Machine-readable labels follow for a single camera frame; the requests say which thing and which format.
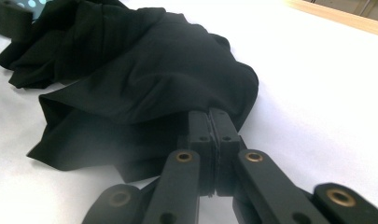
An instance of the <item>wooden edge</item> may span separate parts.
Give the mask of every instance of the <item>wooden edge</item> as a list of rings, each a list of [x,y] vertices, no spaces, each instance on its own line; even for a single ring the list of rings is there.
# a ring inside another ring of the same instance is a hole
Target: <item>wooden edge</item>
[[[378,35],[378,21],[303,0],[284,0],[289,7]]]

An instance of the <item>black fabric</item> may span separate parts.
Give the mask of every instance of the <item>black fabric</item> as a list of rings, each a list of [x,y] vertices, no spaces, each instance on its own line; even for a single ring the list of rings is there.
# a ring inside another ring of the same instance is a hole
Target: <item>black fabric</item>
[[[0,64],[17,88],[77,81],[40,95],[48,125],[28,154],[61,170],[165,157],[190,110],[223,109],[239,130],[259,84],[226,38],[113,0],[47,3],[31,41],[12,43]]]

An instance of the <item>white dot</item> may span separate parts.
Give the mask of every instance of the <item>white dot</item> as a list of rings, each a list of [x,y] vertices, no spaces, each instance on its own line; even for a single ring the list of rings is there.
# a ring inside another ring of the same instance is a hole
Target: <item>white dot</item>
[[[36,2],[34,0],[29,0],[28,4],[30,7],[36,7]]]

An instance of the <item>white table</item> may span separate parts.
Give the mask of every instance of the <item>white table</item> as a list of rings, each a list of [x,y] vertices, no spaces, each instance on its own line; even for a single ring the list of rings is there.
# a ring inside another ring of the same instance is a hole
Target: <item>white table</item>
[[[184,13],[226,36],[260,80],[240,131],[248,147],[268,153],[303,189],[335,182],[378,207],[378,36],[280,1],[233,2],[123,1]],[[7,44],[0,37],[0,51]],[[0,223],[80,223],[121,178],[110,166],[61,172],[25,157],[46,125],[37,96],[62,85],[16,90],[10,77],[0,67]],[[231,198],[201,198],[200,224],[213,223],[237,223]]]

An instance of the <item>black cloth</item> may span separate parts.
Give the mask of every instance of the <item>black cloth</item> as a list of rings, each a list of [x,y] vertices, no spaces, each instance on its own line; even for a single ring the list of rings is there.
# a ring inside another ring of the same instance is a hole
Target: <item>black cloth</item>
[[[259,81],[229,41],[163,8],[118,1],[48,2],[27,43],[11,43],[0,64],[17,88],[40,95],[47,127],[28,154],[60,170],[165,157],[186,113],[216,107],[239,130]]]

